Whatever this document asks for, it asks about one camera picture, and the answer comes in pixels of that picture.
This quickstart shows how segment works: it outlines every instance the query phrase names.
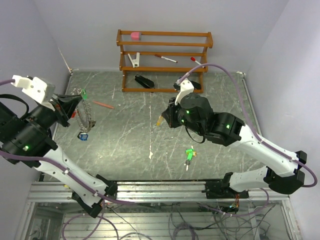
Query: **blue object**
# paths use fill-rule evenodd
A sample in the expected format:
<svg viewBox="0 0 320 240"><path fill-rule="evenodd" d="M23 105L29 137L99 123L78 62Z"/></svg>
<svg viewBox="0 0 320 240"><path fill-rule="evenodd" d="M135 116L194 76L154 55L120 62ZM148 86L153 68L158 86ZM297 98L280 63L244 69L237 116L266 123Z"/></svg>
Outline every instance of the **blue object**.
<svg viewBox="0 0 320 240"><path fill-rule="evenodd" d="M79 132L78 134L78 139L80 139L81 141L87 141L88 140L88 133L85 132Z"/></svg>

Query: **pink eraser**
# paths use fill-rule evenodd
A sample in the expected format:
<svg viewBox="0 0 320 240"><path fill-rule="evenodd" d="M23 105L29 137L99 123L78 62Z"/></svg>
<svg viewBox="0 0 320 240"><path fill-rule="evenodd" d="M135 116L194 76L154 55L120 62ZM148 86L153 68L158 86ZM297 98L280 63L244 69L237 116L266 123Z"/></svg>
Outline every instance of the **pink eraser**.
<svg viewBox="0 0 320 240"><path fill-rule="evenodd" d="M134 31L133 33L131 33L131 40L140 41L141 40L141 32Z"/></svg>

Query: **gray marble floor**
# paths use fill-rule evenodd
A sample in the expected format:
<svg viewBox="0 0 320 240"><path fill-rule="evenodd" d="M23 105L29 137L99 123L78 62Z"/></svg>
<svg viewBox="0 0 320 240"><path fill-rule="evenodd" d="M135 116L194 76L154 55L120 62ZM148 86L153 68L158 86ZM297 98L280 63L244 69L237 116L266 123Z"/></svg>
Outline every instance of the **gray marble floor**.
<svg viewBox="0 0 320 240"><path fill-rule="evenodd" d="M132 73L129 87L139 87ZM171 87L179 73L138 73L157 86ZM239 74L234 74L241 87L242 97L252 120L253 113ZM227 172L245 172L262 165L240 151L205 142L192 141L184 128L170 129L164 122L156 126L169 98L176 93L122 92L121 72L76 71L70 80L69 91L82 88L89 101L112 105L115 109L91 104L96 120L87 141L77 139L79 126L59 126L55 136L66 154L92 175L108 180L182 180L222 178ZM244 119L235 87L224 73L206 73L205 93L216 112L230 112ZM185 150L191 145L197 152L186 171ZM53 181L50 176L46 181Z"/></svg>

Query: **white bracket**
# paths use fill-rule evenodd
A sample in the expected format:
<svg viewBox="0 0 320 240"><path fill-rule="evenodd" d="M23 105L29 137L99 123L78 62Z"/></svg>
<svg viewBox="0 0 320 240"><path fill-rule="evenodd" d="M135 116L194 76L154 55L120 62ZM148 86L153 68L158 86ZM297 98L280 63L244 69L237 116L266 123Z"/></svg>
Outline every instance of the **white bracket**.
<svg viewBox="0 0 320 240"><path fill-rule="evenodd" d="M132 67L134 68L138 68L139 67L139 60L140 60L140 52L137 52L136 55L135 55L135 59L132 59L131 58L131 55L130 53L128 53L128 57L132 63Z"/></svg>
<svg viewBox="0 0 320 240"><path fill-rule="evenodd" d="M22 88L22 92L35 100L37 103L55 111L54 106L49 102L55 91L55 85L34 77L32 80L28 77L13 75L15 82L11 84L16 88Z"/></svg>
<svg viewBox="0 0 320 240"><path fill-rule="evenodd" d="M180 84L180 92L176 96L174 104L178 105L182 100L182 98L192 93L194 89L195 89L194 85L188 80L188 78L183 80L182 83Z"/></svg>

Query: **marker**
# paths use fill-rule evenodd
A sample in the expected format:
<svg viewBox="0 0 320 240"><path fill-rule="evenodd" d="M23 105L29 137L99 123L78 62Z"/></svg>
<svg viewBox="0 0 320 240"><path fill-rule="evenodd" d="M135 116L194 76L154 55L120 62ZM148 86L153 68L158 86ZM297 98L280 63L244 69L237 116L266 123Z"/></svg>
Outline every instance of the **marker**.
<svg viewBox="0 0 320 240"><path fill-rule="evenodd" d="M174 62L174 63L176 63L176 64L178 63L178 61L176 61L176 60L167 58L167 57L165 57L165 56L161 56L161 55L159 55L159 54L155 54L155 56L158 57L158 58L164 59L164 60L168 60L168 61Z"/></svg>
<svg viewBox="0 0 320 240"><path fill-rule="evenodd" d="M193 56L190 58L192 61L196 62L198 65L201 65L200 62L198 62Z"/></svg>

